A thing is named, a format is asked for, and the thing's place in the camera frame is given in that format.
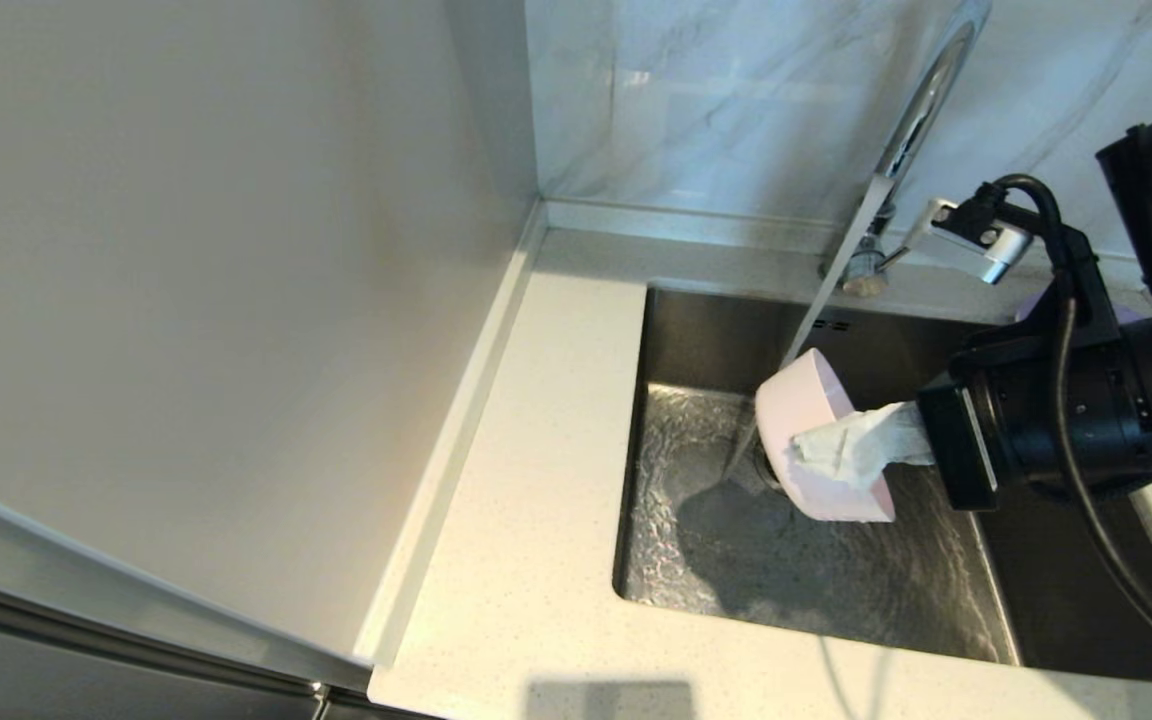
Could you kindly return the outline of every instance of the kitchen sink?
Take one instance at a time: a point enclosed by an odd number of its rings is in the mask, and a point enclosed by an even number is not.
[[[805,306],[650,291],[614,585],[630,601],[968,659],[1152,680],[1152,630],[1115,588],[1074,509],[1010,488],[955,511],[934,468],[892,465],[895,523],[823,523],[796,509],[753,419]],[[983,325],[827,309],[808,347],[858,409],[901,400]],[[1102,503],[1152,585],[1130,498]]]

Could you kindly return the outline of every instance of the pink object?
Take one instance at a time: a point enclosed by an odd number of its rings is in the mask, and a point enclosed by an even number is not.
[[[858,520],[890,523],[895,506],[887,479],[855,488],[812,473],[794,461],[790,438],[805,430],[855,414],[855,407],[833,367],[818,350],[809,350],[773,374],[755,395],[755,419],[772,470],[794,505],[813,520]]]

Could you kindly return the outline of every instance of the running water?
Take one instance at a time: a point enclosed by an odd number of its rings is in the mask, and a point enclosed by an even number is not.
[[[833,256],[829,270],[824,274],[824,281],[820,282],[820,290],[814,294],[812,305],[808,306],[808,313],[803,314],[803,323],[799,323],[799,328],[794,333],[794,342],[790,342],[790,350],[781,359],[781,369],[793,363],[799,356],[799,353],[803,351],[808,333],[812,332],[812,324],[819,318],[820,311],[824,310],[824,305],[829,301],[829,295],[833,293],[833,287],[838,285],[838,279],[842,276],[842,270],[846,268],[847,260],[851,259],[851,253],[861,244],[861,238],[865,237],[865,232],[869,232],[869,226],[873,222],[874,217],[878,215],[878,211],[882,209],[882,203],[887,200],[887,195],[894,185],[895,181],[893,179],[879,176],[879,174],[869,180],[869,188],[865,188],[865,196],[861,199],[861,205],[856,209],[856,214],[852,215],[851,223],[847,225],[847,233],[842,236],[842,245],[838,247],[838,253]],[[727,465],[723,467],[723,478],[732,477],[732,470],[735,470],[736,464],[745,456],[745,452],[749,452],[749,446],[755,441],[755,434],[758,434],[758,423],[755,423],[755,418],[750,418],[737,435],[735,452],[727,458]]]

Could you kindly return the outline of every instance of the white marble tile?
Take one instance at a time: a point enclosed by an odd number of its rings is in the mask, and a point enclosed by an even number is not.
[[[526,3],[541,191],[841,223],[955,0]],[[1094,151],[1152,120],[1152,0],[995,3],[901,191],[1032,172],[1130,252]]]

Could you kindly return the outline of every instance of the faucet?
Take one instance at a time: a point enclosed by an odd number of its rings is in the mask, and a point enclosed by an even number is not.
[[[990,16],[991,6],[992,0],[961,1],[937,44],[932,63],[909,101],[905,101],[905,113],[896,123],[895,131],[892,131],[887,147],[882,150],[882,158],[874,169],[876,174],[892,179],[892,188],[838,280],[838,287],[847,295],[873,297],[886,290],[886,270],[908,251],[902,249],[887,258],[879,247],[879,238],[892,215],[896,214],[896,191],[900,190],[901,181],[904,181],[914,156],[918,154],[923,142],[927,139],[929,129],[937,121],[937,114],[940,114],[946,97],[950,94],[954,81],[963,70],[968,54]]]

